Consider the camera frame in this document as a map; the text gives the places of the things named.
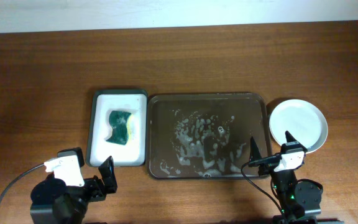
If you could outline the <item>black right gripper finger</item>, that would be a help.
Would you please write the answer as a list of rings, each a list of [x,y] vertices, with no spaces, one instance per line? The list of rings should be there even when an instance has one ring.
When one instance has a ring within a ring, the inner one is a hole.
[[[289,149],[301,149],[303,152],[307,152],[307,148],[304,147],[298,140],[296,140],[289,131],[285,131],[285,137],[287,142],[286,147]]]
[[[260,160],[262,157],[260,155],[259,148],[257,147],[257,143],[253,137],[250,139],[250,156],[249,161],[257,161]]]

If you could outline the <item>pale green plate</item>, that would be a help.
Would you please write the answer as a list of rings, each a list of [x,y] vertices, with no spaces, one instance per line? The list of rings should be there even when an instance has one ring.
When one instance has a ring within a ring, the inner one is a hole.
[[[269,117],[270,133],[282,145],[288,131],[309,153],[320,149],[328,137],[328,123],[322,112],[313,104],[298,99],[279,103]]]

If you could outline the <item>yellow green sponge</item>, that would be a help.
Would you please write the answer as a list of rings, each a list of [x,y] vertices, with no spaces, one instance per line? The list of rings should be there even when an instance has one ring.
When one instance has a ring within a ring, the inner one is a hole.
[[[125,146],[129,141],[129,121],[132,113],[127,111],[111,111],[108,118],[110,135],[106,138],[107,142]]]

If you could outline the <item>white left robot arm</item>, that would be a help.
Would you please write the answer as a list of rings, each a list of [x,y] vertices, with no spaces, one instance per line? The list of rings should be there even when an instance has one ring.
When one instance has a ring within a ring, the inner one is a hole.
[[[99,167],[101,177],[84,179],[81,148],[65,149],[44,162],[48,177],[31,191],[30,215],[34,223],[81,223],[91,202],[117,191],[114,161],[109,156]]]

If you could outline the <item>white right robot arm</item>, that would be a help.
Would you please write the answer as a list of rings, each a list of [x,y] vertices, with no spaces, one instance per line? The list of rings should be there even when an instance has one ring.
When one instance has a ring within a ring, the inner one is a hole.
[[[310,179],[296,178],[295,171],[304,164],[308,150],[289,131],[285,132],[285,137],[287,141],[280,152],[268,157],[260,155],[254,138],[251,138],[249,161],[243,166],[257,167],[260,176],[271,177],[273,194],[261,192],[279,209],[280,214],[273,217],[273,223],[317,223],[323,186]]]

